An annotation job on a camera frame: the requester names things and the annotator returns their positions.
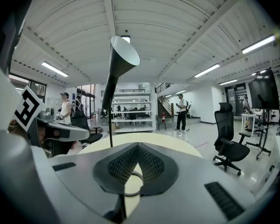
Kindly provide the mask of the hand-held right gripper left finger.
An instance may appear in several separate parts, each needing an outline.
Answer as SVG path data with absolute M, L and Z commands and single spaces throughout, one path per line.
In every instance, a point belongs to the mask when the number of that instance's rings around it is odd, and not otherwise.
M 127 145 L 49 160 L 65 187 L 100 216 L 122 223 L 140 190 L 138 151 Z

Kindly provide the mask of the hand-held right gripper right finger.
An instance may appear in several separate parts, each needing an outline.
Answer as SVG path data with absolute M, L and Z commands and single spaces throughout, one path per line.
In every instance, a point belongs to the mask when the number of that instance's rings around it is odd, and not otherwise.
M 255 198 L 211 162 L 166 147 L 148 147 L 172 158 L 179 169 L 165 192 L 142 196 L 130 224 L 247 224 Z

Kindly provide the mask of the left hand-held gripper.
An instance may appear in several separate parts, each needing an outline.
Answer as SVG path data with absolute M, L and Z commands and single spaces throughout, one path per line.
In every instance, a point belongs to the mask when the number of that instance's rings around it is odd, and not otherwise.
M 32 146 L 40 147 L 48 157 L 67 154 L 78 140 L 89 137 L 89 131 L 54 119 L 54 109 L 46 106 L 27 85 L 14 112 L 20 134 Z

